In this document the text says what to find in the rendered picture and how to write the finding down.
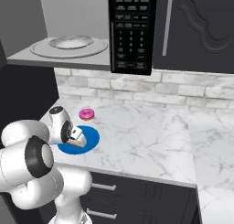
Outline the grey marbled plate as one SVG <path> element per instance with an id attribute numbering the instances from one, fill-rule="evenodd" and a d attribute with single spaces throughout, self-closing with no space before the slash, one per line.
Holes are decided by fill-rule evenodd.
<path id="1" fill-rule="evenodd" d="M 67 37 L 56 37 L 50 40 L 48 43 L 53 48 L 59 49 L 77 49 L 85 48 L 92 44 L 94 40 L 91 37 L 86 36 L 67 36 Z"/>

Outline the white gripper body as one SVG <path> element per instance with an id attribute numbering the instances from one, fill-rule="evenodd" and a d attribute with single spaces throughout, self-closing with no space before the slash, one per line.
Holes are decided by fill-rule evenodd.
<path id="1" fill-rule="evenodd" d="M 87 143 L 86 137 L 83 134 L 83 131 L 77 127 L 74 126 L 71 130 L 70 136 L 69 136 L 69 143 L 74 144 L 78 147 L 84 147 Z"/>

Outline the pink frosted donut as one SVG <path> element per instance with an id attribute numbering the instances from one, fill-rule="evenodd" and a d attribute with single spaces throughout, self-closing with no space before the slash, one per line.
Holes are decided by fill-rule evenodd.
<path id="1" fill-rule="evenodd" d="M 93 109 L 82 109 L 79 113 L 79 117 L 83 121 L 88 121 L 94 118 L 94 110 Z"/>

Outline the black drawer front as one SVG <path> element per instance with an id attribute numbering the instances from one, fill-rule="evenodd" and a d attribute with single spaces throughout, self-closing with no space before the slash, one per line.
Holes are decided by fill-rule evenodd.
<path id="1" fill-rule="evenodd" d="M 123 201 L 83 198 L 84 210 L 89 208 L 108 214 L 117 214 L 116 219 L 89 215 L 93 224 L 200 224 L 197 209 L 193 214 L 164 208 L 147 208 Z"/>
<path id="2" fill-rule="evenodd" d="M 91 175 L 93 183 L 117 186 L 115 191 L 92 187 L 87 194 L 88 197 L 92 198 L 108 198 L 182 210 L 186 207 L 192 191 L 190 187 L 168 185 L 124 176 L 94 172 Z"/>

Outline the black upper cupboard door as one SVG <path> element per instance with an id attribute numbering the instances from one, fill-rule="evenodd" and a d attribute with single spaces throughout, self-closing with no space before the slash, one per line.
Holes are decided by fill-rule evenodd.
<path id="1" fill-rule="evenodd" d="M 234 0 L 173 0 L 162 56 L 167 0 L 157 0 L 155 69 L 234 74 Z"/>

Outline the grey round turntable tray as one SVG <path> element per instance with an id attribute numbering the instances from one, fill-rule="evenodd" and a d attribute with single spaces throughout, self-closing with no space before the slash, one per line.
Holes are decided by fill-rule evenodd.
<path id="1" fill-rule="evenodd" d="M 49 45 L 48 42 L 52 39 L 54 38 L 38 41 L 30 47 L 30 51 L 35 55 L 47 59 L 77 59 L 97 55 L 108 47 L 108 44 L 104 40 L 92 37 L 94 42 L 85 48 L 59 49 Z"/>

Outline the blue round plate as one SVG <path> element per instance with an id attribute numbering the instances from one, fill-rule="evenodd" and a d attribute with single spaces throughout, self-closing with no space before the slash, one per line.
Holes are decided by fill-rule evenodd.
<path id="1" fill-rule="evenodd" d="M 98 131 L 90 126 L 80 125 L 87 143 L 83 147 L 71 144 L 58 144 L 58 149 L 68 155 L 82 155 L 94 149 L 100 141 Z"/>

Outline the black microwave door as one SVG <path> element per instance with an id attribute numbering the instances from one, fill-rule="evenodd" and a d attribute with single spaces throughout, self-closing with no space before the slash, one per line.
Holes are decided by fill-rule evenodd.
<path id="1" fill-rule="evenodd" d="M 0 149 L 9 123 L 40 120 L 58 98 L 53 68 L 8 64 L 0 41 Z"/>

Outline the black microwave oven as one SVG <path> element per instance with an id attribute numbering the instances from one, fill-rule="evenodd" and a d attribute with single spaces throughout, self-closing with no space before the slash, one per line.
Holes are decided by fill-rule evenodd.
<path id="1" fill-rule="evenodd" d="M 51 68 L 109 70 L 110 52 L 132 60 L 151 61 L 153 56 L 155 4 L 145 20 L 110 19 L 109 0 L 0 0 L 0 41 L 10 64 Z M 47 59 L 30 52 L 44 38 L 85 35 L 103 38 L 122 32 L 122 38 L 98 55 L 82 59 Z"/>

